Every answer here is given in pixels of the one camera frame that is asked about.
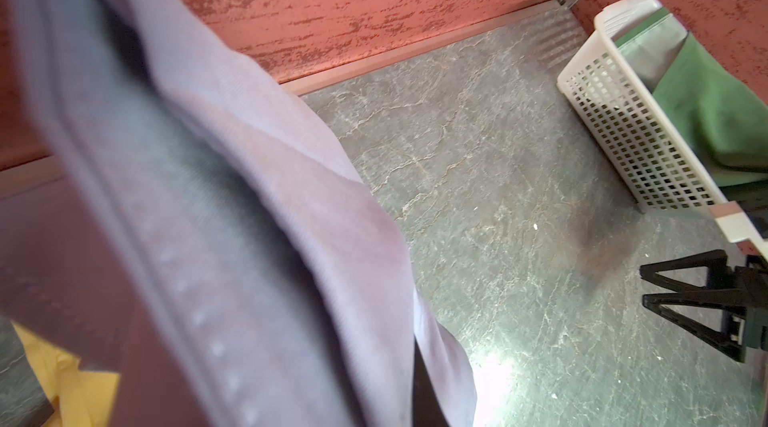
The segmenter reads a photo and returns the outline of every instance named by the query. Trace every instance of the laundry basket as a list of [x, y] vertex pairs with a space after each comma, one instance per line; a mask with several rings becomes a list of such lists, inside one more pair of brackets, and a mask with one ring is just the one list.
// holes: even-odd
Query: laundry basket
[[658, 0], [621, 0], [603, 9], [558, 88], [642, 211], [711, 217], [709, 206], [728, 201], [612, 40], [661, 7]]

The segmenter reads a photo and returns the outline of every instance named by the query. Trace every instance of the black object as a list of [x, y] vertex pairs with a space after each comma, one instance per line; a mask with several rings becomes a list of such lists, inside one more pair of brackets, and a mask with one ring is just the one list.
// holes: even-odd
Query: black object
[[[746, 347], [768, 350], [768, 265], [757, 256], [747, 256], [745, 267], [731, 268], [727, 261], [725, 250], [718, 249], [641, 266], [642, 279], [674, 291], [644, 295], [643, 307], [676, 323], [736, 362], [743, 363]], [[704, 286], [659, 275], [659, 272], [692, 267], [706, 267]], [[722, 310], [720, 332], [665, 305]]]

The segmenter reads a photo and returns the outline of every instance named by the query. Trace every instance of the yellow fabric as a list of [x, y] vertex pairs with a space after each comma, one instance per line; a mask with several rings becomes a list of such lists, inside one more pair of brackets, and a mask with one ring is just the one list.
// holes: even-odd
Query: yellow fabric
[[119, 374], [82, 372], [80, 359], [14, 324], [55, 413], [44, 427], [106, 427]]

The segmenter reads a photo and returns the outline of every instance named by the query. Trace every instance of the lavender cloth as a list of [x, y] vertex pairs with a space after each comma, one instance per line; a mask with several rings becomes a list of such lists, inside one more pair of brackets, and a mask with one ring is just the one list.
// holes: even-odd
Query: lavender cloth
[[415, 357], [472, 424], [466, 355], [299, 98], [180, 0], [12, 8], [33, 118], [211, 424], [410, 425]]

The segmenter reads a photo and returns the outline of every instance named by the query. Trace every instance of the white plastic basket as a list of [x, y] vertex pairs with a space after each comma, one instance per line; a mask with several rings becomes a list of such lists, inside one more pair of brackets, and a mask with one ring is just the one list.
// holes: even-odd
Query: white plastic basket
[[621, 0], [603, 9], [558, 88], [642, 211], [712, 217], [709, 206], [728, 201], [612, 40], [661, 7], [658, 0]]

